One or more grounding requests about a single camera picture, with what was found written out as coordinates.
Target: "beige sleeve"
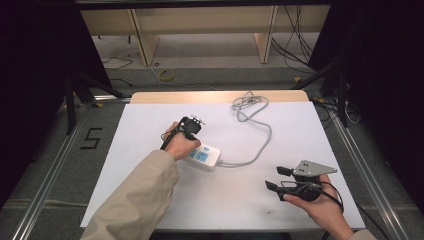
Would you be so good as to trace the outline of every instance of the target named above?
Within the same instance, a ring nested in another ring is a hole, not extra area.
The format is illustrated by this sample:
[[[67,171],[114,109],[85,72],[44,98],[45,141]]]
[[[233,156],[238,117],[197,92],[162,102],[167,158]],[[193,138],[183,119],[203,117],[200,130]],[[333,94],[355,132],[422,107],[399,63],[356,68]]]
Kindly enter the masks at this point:
[[[367,229],[364,229],[353,234],[349,240],[376,240],[376,238]]]
[[[153,151],[100,206],[81,239],[149,239],[171,203],[178,178],[172,156]]]

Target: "hand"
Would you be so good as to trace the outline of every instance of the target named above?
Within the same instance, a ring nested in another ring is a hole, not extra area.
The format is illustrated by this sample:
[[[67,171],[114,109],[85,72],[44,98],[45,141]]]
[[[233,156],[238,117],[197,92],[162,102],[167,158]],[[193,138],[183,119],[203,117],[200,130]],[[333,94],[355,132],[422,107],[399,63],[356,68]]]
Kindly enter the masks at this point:
[[[330,183],[327,175],[321,175],[320,181]],[[334,198],[338,198],[336,190],[330,185],[322,184],[322,190]],[[290,194],[285,194],[283,197],[287,202],[305,210],[316,224],[327,230],[335,239],[348,239],[353,235],[339,205],[325,195],[321,194],[312,202],[304,201]]]
[[[169,132],[171,132],[176,126],[178,122],[174,122],[171,127],[166,131],[164,139],[167,138]],[[179,132],[172,137],[171,141],[166,146],[165,151],[172,155],[175,161],[185,158],[190,154],[195,148],[200,146],[199,140],[188,140],[183,133]]]

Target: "white paper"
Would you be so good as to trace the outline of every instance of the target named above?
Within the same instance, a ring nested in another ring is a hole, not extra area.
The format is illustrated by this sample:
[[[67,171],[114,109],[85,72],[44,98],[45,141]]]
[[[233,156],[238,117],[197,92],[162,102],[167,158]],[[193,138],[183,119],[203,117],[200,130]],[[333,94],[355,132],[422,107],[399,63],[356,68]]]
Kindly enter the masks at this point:
[[[238,122],[231,104],[127,105],[81,227],[87,226],[97,208],[144,156],[160,148],[160,136],[172,122],[192,114],[206,123],[196,137],[220,149],[225,162],[251,160],[268,134],[264,126]],[[280,202],[277,194],[265,186],[265,180],[276,184],[293,180],[279,175],[276,167],[295,168],[304,159],[338,169],[329,176],[343,197],[344,215],[352,228],[365,228],[311,103],[270,103],[254,119],[272,127],[272,139],[258,160],[241,168],[217,167],[212,172],[178,161],[180,180],[171,206],[157,229],[293,231],[319,228],[303,210]]]

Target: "white device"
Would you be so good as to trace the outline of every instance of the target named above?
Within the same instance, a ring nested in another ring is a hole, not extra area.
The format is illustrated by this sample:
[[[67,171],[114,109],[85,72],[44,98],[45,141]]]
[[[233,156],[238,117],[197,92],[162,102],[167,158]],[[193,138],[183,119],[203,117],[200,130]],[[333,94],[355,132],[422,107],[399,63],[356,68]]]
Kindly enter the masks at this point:
[[[184,160],[194,163],[195,165],[212,171],[216,167],[221,150],[201,144],[198,148],[194,149]]]

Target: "gray carpet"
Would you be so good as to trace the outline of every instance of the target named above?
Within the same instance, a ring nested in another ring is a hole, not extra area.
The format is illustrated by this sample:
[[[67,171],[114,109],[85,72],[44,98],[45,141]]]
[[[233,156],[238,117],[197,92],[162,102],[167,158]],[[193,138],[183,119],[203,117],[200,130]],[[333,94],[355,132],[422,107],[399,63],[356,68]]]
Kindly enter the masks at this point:
[[[108,70],[111,79],[120,78],[131,84],[114,80],[115,89],[127,94],[138,91],[193,91],[211,90],[208,87],[183,87],[162,85],[151,70]],[[294,77],[305,79],[307,74],[300,74],[290,69],[177,69],[174,79],[169,83],[178,85],[208,85],[227,90],[289,89],[294,85]],[[320,83],[306,88],[310,97],[319,96]],[[103,91],[93,89],[95,95]],[[30,239],[79,239],[83,230],[79,228],[86,205],[97,182],[108,149],[119,123],[125,103],[104,103],[102,107],[91,106],[82,123],[77,139],[72,146],[63,169],[48,197],[31,234]],[[317,108],[321,119],[326,118],[326,111]],[[347,184],[355,201],[383,227],[387,228],[370,197],[349,152],[331,119],[324,121],[326,134],[339,162]],[[93,146],[92,141],[85,141],[90,128],[92,137],[100,138],[96,149],[82,150],[81,147]],[[402,185],[391,169],[384,164],[378,145],[367,129],[365,123],[349,124],[349,130],[360,150],[368,161],[373,173],[393,204],[411,239],[424,239],[424,218],[415,207]],[[36,194],[53,159],[55,158],[66,133],[66,110],[60,109],[57,118],[43,143],[36,160],[16,187],[10,201],[0,212],[0,239],[11,239],[19,220],[25,213],[30,199]],[[384,239],[379,230],[364,218],[367,228],[378,238]],[[320,239],[322,231],[294,232],[292,239]]]

